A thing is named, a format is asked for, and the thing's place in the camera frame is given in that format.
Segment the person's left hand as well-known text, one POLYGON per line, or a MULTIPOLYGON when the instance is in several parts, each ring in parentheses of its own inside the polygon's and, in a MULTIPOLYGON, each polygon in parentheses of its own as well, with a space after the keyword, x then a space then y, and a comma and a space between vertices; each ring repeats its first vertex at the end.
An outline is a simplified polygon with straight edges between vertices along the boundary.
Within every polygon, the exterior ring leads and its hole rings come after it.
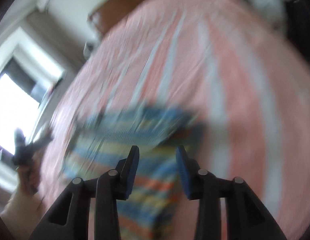
POLYGON ((33 155, 19 154, 14 159, 17 165, 19 186, 23 192, 30 196, 35 195, 39 189, 43 155, 43 152, 37 151, 33 155))

